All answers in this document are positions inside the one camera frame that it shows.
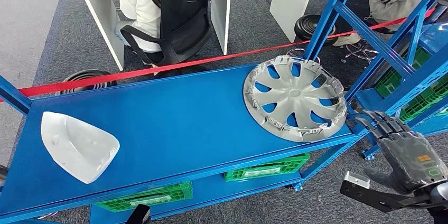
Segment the green plastic crate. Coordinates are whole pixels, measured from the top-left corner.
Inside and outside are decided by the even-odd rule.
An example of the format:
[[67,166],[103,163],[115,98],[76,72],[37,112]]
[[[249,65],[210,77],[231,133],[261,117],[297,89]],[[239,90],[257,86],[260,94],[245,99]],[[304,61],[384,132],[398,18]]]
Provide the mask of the green plastic crate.
[[[431,55],[423,50],[422,48],[418,47],[415,52],[415,58],[414,63],[412,64],[412,67],[414,69],[420,68],[426,60],[428,60],[431,57]],[[390,93],[392,93],[398,86],[400,86],[402,82],[401,75],[395,71],[394,68],[390,68],[382,77],[381,79],[375,84],[375,89],[378,91],[378,93],[383,97],[386,98]]]
[[299,170],[303,164],[310,158],[308,153],[292,157],[283,158],[273,162],[267,162],[261,165],[244,167],[242,169],[232,170],[224,173],[226,181],[235,181],[250,178],[260,178],[263,176],[280,175],[294,173]]
[[[418,69],[430,57],[431,55],[428,52],[418,47],[413,63],[414,69]],[[391,68],[375,84],[375,89],[383,98],[386,98],[401,84],[401,81],[402,77],[397,71],[395,71],[395,69]],[[409,103],[407,103],[401,110],[400,119],[403,121],[409,121],[415,118],[430,108],[432,104],[440,101],[446,95],[448,95],[448,74],[441,77],[438,81],[425,89],[420,95],[416,96]]]
[[156,204],[190,199],[192,197],[193,186],[191,181],[189,181],[98,202],[95,203],[95,205],[111,212],[121,212],[136,208],[138,204],[153,206]]

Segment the white jacket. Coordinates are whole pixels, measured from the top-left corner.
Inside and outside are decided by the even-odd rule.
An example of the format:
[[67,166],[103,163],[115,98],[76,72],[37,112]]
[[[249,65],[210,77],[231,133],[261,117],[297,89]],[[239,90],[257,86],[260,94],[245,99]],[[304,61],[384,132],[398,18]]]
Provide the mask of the white jacket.
[[[148,35],[160,37],[160,8],[152,0],[120,0],[120,9],[123,14],[135,22],[133,27]],[[148,52],[159,52],[160,46],[134,37],[138,46]]]

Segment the red rope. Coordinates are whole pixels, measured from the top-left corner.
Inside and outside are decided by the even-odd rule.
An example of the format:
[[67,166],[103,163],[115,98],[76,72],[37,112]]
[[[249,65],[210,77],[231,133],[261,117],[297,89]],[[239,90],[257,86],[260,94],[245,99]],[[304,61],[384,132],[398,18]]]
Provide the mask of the red rope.
[[[425,17],[428,17],[432,13],[432,11],[433,10],[427,11]],[[406,18],[400,18],[397,20],[380,23],[380,24],[371,26],[370,28],[372,30],[374,30],[374,29],[379,29],[381,27],[387,27],[387,26],[399,24],[399,23],[402,23],[405,19]],[[335,38],[338,36],[348,35],[348,34],[355,33],[355,32],[356,31],[344,32],[344,33],[340,33],[340,34],[330,35],[327,38]],[[223,55],[223,56],[219,56],[219,57],[215,57],[215,58],[201,59],[201,60],[183,62],[183,63],[178,63],[178,64],[171,64],[168,66],[140,69],[140,70],[135,70],[135,71],[130,71],[130,72],[119,72],[119,73],[110,74],[110,75],[97,76],[97,77],[93,77],[93,78],[89,78],[89,79],[82,79],[82,80],[68,81],[68,82],[58,82],[58,83],[51,83],[51,84],[45,84],[45,85],[40,85],[40,86],[34,86],[34,87],[21,88],[21,89],[19,89],[19,91],[22,92],[26,96],[37,96],[37,95],[49,94],[49,93],[58,92],[58,91],[62,91],[62,90],[68,90],[68,89],[73,89],[73,88],[95,85],[95,84],[99,84],[99,83],[103,83],[103,82],[107,82],[107,81],[124,80],[124,79],[138,77],[138,76],[151,74],[151,73],[157,73],[157,72],[169,71],[169,70],[174,70],[174,69],[179,69],[179,68],[184,68],[184,67],[196,66],[199,64],[216,62],[216,61],[220,61],[220,60],[224,60],[224,59],[232,59],[232,58],[242,57],[242,56],[246,56],[246,55],[250,55],[250,54],[254,54],[254,53],[258,53],[258,52],[272,51],[272,50],[276,50],[276,49],[291,47],[291,46],[295,46],[295,45],[299,45],[299,44],[303,44],[303,43],[309,43],[309,42],[310,41],[288,43],[288,44],[283,44],[283,45],[278,45],[278,46],[272,46],[272,47],[266,47],[266,48],[261,48],[261,49],[257,49],[257,50],[252,50],[252,51],[245,51],[245,52],[234,53],[234,54],[230,54],[230,55]]]

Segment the silver hubcap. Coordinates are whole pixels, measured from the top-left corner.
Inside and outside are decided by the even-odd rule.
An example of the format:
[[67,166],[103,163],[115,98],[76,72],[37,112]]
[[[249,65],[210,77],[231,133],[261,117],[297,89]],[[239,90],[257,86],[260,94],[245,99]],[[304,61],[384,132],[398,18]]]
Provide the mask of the silver hubcap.
[[256,66],[246,78],[250,114],[269,132],[290,141],[315,141],[344,124],[341,83],[314,61],[278,56]]

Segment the gray carpet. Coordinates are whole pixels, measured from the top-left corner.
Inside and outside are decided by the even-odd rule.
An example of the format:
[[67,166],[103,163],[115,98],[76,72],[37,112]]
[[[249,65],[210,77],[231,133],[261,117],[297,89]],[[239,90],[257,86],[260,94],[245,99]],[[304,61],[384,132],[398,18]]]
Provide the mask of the gray carpet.
[[[287,43],[287,38],[269,12],[270,0],[231,0],[229,53],[247,51],[266,46]],[[311,0],[308,13],[319,13],[325,0]],[[118,69],[96,27],[83,0],[60,0],[48,42],[42,54],[34,83],[58,82],[66,76],[88,68],[117,72]],[[288,49],[263,52],[232,60],[207,64],[209,68],[223,68],[261,62]],[[199,52],[198,58],[221,55],[215,36]],[[324,48],[320,58],[323,66],[344,85],[350,85],[363,70],[365,62],[349,58],[340,62],[345,52],[339,48]],[[125,54],[125,70],[144,67],[139,59],[128,51]],[[148,77],[127,80],[143,80]],[[430,142],[444,161],[448,161],[446,135],[430,137]],[[431,223],[425,210],[401,210],[381,213],[339,194],[344,173],[348,170],[362,173],[365,166],[388,170],[381,155],[373,162],[360,156],[367,145],[361,142],[311,178],[304,190],[294,192],[285,188],[244,197],[167,217],[154,223]],[[323,151],[313,152],[316,160]],[[87,223],[88,207],[58,213],[51,218],[63,223]]]
[[[33,82],[58,1],[0,0],[0,74],[18,88]],[[11,106],[0,104],[2,165],[8,165],[21,119]]]

